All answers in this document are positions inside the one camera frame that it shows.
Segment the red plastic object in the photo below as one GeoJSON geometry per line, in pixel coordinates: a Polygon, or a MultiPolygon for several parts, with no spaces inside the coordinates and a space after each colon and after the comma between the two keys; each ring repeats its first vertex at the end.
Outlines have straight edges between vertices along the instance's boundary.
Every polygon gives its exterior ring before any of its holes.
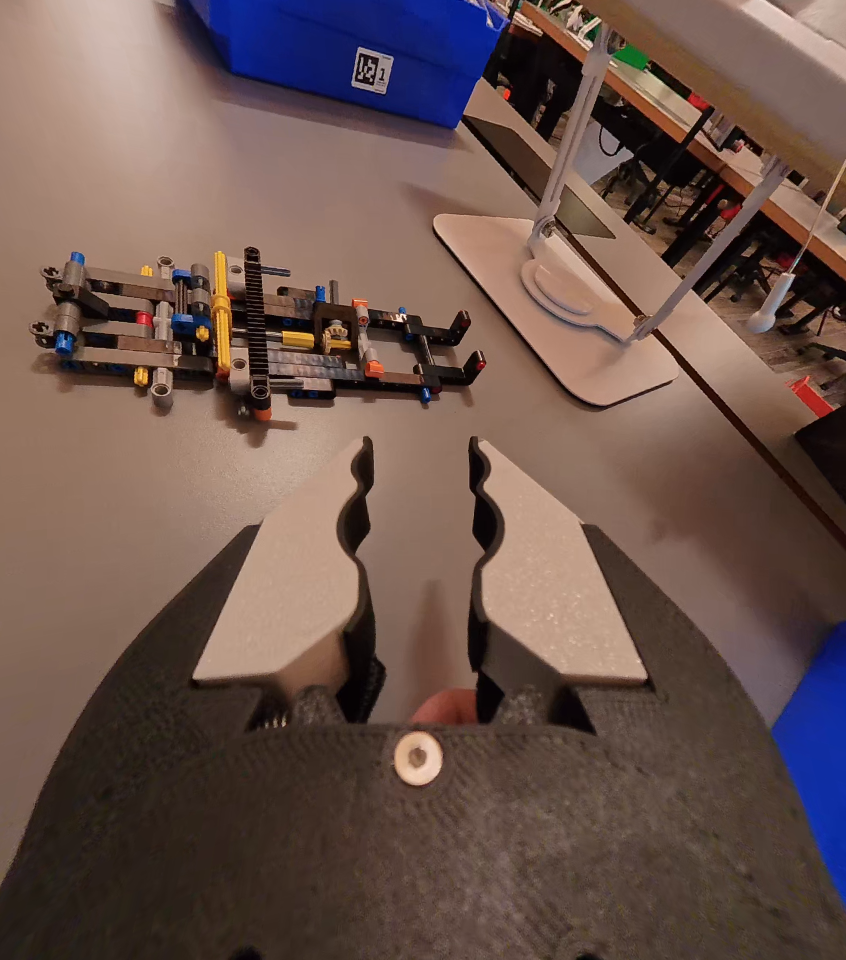
{"type": "Polygon", "coordinates": [[[838,409],[823,396],[809,375],[789,381],[786,386],[817,418],[825,417],[838,409]]]}

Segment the white desk stand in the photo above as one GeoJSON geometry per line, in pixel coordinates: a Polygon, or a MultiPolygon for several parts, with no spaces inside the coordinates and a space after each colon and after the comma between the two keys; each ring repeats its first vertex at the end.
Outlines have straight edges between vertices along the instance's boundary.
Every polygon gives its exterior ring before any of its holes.
{"type": "MultiPolygon", "coordinates": [[[[585,2],[599,19],[580,89],[532,221],[442,214],[444,246],[572,396],[606,408],[673,382],[676,361],[652,334],[792,170],[816,186],[846,156],[846,2],[585,2]],[[615,34],[702,96],[766,150],[740,213],[651,315],[585,264],[557,211],[610,63],[615,34]]],[[[846,207],[846,172],[835,192],[846,207]]]]}

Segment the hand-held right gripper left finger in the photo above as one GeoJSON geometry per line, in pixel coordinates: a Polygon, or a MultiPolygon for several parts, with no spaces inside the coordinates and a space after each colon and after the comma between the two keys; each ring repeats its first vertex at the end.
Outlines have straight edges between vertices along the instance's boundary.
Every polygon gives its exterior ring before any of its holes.
{"type": "Polygon", "coordinates": [[[366,723],[386,671],[367,571],[373,444],[352,440],[261,521],[192,673],[201,687],[260,687],[285,703],[323,687],[366,723]]]}

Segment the lego chassis assembly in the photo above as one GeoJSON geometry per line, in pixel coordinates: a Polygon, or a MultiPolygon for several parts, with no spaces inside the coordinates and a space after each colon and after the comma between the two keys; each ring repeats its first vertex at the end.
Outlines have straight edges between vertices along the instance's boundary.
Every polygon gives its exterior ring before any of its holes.
{"type": "Polygon", "coordinates": [[[428,405],[446,387],[470,387],[487,366],[480,350],[462,365],[434,355],[465,339],[465,310],[439,327],[404,307],[344,302],[335,280],[269,290],[291,274],[265,265],[255,246],[188,268],[162,256],[136,273],[91,267],[74,251],[62,268],[41,270],[52,307],[29,334],[60,370],[123,378],[157,409],[172,407],[178,381],[206,382],[260,423],[276,394],[301,402],[333,401],[340,390],[406,394],[428,405]]]}

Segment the blue plastic storage bin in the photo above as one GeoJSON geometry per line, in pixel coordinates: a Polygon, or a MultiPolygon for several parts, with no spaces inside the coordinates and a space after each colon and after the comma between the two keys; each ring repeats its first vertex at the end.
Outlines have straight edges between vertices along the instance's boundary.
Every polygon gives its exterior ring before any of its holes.
{"type": "Polygon", "coordinates": [[[234,74],[455,128],[508,19],[491,2],[192,1],[234,74]]]}

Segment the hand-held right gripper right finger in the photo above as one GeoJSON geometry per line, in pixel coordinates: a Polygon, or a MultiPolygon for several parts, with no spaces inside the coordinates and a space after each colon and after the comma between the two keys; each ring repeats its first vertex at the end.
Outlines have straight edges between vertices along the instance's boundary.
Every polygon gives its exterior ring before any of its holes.
{"type": "Polygon", "coordinates": [[[530,724],[579,725],[576,688],[645,686],[648,670],[584,522],[489,441],[470,438],[468,462],[482,550],[467,626],[478,721],[526,694],[530,724]]]}

